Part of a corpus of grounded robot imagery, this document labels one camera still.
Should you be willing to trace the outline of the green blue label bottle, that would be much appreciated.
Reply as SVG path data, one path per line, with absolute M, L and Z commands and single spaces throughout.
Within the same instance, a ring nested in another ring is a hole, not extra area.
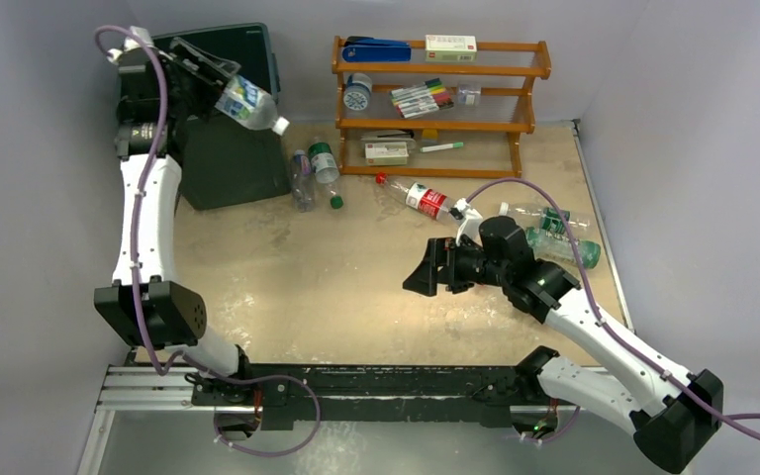
M 239 74 L 224 89 L 215 109 L 252 131 L 269 130 L 282 136 L 290 125 L 278 113 L 274 98 Z

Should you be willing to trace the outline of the red label bottle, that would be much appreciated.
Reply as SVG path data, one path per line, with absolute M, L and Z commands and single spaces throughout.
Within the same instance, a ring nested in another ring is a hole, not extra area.
M 434 188 L 413 178 L 387 173 L 376 174 L 375 183 L 401 204 L 433 221 L 454 227 L 460 224 L 451 213 L 456 200 Z

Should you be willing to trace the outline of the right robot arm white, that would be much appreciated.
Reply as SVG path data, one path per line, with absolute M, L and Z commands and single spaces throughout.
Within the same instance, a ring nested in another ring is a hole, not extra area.
M 575 366 L 540 346 L 519 366 L 516 388 L 526 401 L 566 400 L 630 435 L 655 466 L 682 473 L 720 429 L 723 382 L 663 356 L 588 300 L 586 289 L 559 264 L 538 258 L 526 231 L 500 216 L 468 236 L 432 238 L 404 289 L 433 297 L 475 285 L 498 287 L 519 311 L 567 336 L 607 369 L 607 376 Z

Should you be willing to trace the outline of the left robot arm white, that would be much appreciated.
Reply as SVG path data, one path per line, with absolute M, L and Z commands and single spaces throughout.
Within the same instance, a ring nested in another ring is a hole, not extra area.
M 124 343 L 146 350 L 158 374 L 182 358 L 241 405 L 255 391 L 248 359 L 209 327 L 204 299 L 179 283 L 173 255 L 186 123 L 212 116 L 239 66 L 180 38 L 160 48 L 137 28 L 123 33 L 123 44 L 106 52 L 120 79 L 122 235 L 111 282 L 94 290 L 93 304 Z

